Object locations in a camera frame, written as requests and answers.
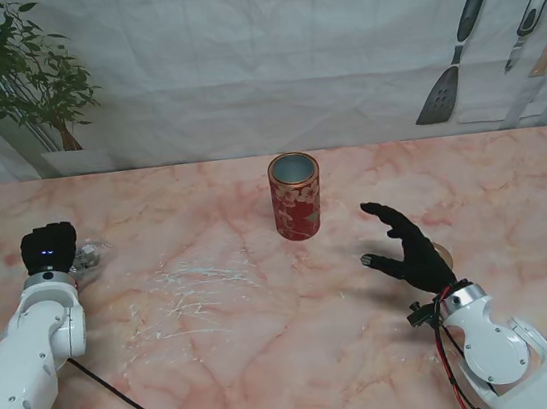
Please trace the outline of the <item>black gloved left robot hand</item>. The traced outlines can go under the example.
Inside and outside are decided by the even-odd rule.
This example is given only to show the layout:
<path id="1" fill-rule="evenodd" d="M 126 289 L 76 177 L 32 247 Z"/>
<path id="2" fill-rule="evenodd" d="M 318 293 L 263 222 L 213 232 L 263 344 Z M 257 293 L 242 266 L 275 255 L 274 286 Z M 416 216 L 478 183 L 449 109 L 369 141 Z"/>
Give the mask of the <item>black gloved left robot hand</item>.
<path id="1" fill-rule="evenodd" d="M 30 276 L 41 272 L 68 273 L 76 253 L 77 233 L 70 222 L 46 224 L 22 238 L 20 252 Z"/>

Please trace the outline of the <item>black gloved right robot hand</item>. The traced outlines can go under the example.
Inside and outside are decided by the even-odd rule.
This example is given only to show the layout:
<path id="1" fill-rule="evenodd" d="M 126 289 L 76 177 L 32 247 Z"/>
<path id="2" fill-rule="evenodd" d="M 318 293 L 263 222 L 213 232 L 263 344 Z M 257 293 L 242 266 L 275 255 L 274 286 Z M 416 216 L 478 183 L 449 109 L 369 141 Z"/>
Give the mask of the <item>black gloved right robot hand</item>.
<path id="1" fill-rule="evenodd" d="M 452 269 L 443 260 L 425 234 L 401 212 L 392 207 L 365 202 L 361 210 L 389 226 L 389 238 L 400 240 L 403 260 L 375 254 L 364 254 L 361 263 L 368 268 L 380 271 L 397 280 L 406 281 L 423 292 L 440 294 L 446 287 L 456 283 Z"/>

